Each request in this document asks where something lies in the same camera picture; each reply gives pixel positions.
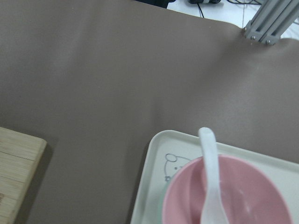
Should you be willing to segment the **white ceramic spoon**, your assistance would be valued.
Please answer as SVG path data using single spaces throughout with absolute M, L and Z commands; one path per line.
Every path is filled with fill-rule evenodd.
M 216 139 L 208 127 L 198 130 L 206 173 L 206 196 L 201 213 L 202 224 L 228 224 L 221 199 L 220 170 Z

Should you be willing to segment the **small pink bowl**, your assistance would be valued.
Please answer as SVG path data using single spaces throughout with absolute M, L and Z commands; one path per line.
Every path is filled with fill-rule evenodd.
M 220 155 L 222 203 L 231 224 L 292 224 L 275 184 L 242 159 Z M 201 157 L 185 164 L 171 179 L 162 204 L 163 224 L 199 224 L 206 198 L 206 173 Z

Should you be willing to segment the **cream serving tray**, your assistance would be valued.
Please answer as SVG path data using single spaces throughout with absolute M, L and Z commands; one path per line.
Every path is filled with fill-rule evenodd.
M 218 143 L 220 154 L 243 159 L 269 177 L 285 199 L 294 223 L 299 222 L 299 165 L 294 162 Z M 197 136 L 174 130 L 150 141 L 137 191 L 132 224 L 161 223 L 161 207 L 170 178 L 180 166 L 202 155 Z

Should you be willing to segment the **wooden cutting board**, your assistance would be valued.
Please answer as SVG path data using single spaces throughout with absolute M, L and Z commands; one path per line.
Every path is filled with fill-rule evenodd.
M 12 224 L 28 191 L 47 141 L 0 128 L 0 222 Z

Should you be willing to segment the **aluminium frame post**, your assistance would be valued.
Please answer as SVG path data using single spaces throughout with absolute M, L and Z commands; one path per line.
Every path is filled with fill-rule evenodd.
M 265 0 L 244 27 L 247 39 L 274 45 L 299 17 L 297 0 Z

